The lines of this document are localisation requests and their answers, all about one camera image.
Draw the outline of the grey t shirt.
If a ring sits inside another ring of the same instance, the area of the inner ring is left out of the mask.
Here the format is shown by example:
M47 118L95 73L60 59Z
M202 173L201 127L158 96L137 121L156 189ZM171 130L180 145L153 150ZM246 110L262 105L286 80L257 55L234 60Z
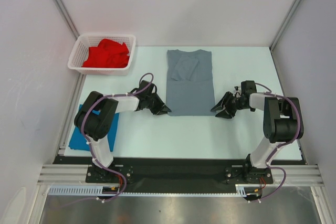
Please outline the grey t shirt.
M167 51L166 105L169 116L214 116L212 53Z

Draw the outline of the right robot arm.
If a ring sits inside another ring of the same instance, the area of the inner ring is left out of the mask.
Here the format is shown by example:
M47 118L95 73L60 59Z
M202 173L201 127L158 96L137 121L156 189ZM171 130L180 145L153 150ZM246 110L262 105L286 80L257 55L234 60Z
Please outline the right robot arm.
M246 80L235 87L235 92L226 92L212 107L216 117L232 119L239 110L263 112L263 134L257 148L247 155L241 167L225 169L228 184L256 184L271 178L271 162L284 147L292 144L304 134L298 98L276 95L267 89L258 92L258 83Z

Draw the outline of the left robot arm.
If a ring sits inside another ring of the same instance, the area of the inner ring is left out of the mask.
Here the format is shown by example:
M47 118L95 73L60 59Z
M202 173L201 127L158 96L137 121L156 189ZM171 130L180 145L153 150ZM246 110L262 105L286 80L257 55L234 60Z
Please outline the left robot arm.
M171 112L157 94L156 85L142 80L137 88L127 93L103 95L92 91L75 116L74 125L85 138L91 161L99 168L97 174L103 181L110 182L115 175L124 178L111 166L114 157L110 151L108 133L115 115L144 109L150 110L153 115Z

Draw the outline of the red t shirt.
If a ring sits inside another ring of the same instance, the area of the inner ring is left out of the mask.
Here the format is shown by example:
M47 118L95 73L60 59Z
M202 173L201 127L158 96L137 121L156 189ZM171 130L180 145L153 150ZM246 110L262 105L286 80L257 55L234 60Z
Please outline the red t shirt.
M125 68L129 63L129 49L122 44L103 39L98 46L89 47L88 58L84 61L84 68Z

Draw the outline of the folded blue t shirt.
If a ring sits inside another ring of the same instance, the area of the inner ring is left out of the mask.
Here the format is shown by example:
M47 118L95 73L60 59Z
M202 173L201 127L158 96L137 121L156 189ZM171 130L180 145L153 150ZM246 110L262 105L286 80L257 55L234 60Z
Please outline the folded blue t shirt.
M119 113L114 115L110 130L107 134L110 152L113 152L114 150L118 123L119 123ZM77 127L75 127L72 133L68 146L71 150L75 150L75 151L88 151L88 152L90 151L89 145L87 144L86 139L80 133L80 130Z

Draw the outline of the white plastic basket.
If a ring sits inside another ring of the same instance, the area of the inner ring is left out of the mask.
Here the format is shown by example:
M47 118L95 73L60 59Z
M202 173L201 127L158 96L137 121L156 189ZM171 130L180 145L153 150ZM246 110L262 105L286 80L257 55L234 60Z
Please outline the white plastic basket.
M85 33L78 37L68 68L81 74L126 76L133 60L136 37L110 33Z

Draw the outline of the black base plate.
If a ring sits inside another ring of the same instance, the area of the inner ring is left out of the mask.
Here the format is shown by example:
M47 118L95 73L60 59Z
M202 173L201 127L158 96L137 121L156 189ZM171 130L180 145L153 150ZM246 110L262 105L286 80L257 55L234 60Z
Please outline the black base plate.
M196 187L201 183L218 188L226 182L225 169L238 168L243 159L162 159L162 158L116 158L110 169L124 175L127 185L185 185ZM54 164L89 165L85 182L88 184L119 183L123 178L96 167L90 157L56 156ZM272 185L275 182L275 171L271 170L271 178L263 179L256 184Z

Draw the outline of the aluminium front rail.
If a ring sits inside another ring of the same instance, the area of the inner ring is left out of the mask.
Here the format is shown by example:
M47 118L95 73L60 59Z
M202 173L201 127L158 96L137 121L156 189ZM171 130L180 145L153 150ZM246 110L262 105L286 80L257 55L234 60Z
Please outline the aluminium front rail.
M89 165L43 165L38 185L84 185ZM285 165L282 167L287 174L284 186L324 186L317 165Z

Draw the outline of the right aluminium corner post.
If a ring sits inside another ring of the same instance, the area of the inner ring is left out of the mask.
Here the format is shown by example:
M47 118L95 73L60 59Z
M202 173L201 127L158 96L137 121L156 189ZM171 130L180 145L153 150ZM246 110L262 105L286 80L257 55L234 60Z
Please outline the right aluminium corner post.
M277 30L270 46L269 46L269 49L270 49L270 52L273 53L273 51L275 50L276 46L278 45L280 39L282 38L284 32L286 31L286 29L288 28L292 18L294 17L296 11L298 10L301 2L303 0L293 0L289 10L287 11L279 29Z

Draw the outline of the aluminium corner post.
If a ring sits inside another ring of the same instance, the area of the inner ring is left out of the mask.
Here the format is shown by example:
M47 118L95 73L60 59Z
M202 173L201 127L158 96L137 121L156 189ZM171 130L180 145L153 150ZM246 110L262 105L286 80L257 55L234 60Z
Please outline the aluminium corner post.
M277 30L270 46L269 46L269 49L270 49L270 52L273 53L273 51L275 50L276 46L278 45L280 39L282 38L284 32L286 31L286 29L288 28L292 18L294 17L296 11L298 10L301 2L303 0L293 0L289 10L287 11L279 29Z
M63 0L52 0L54 2L54 5L58 9L63 21L65 22L66 26L68 27L70 33L74 37L75 40L78 39L80 36L80 33L75 25L75 22L70 16L70 13L68 12L68 9L66 8Z

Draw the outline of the left aluminium corner post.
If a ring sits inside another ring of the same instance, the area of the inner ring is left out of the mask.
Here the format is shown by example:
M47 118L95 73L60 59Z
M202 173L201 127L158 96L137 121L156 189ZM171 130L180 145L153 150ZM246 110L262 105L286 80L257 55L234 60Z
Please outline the left aluminium corner post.
M54 5L58 9L63 21L65 22L66 26L68 27L70 33L74 37L75 40L78 39L80 36L80 33L75 25L75 22L70 16L70 13L68 12L68 9L66 8L63 0L52 0L54 2Z

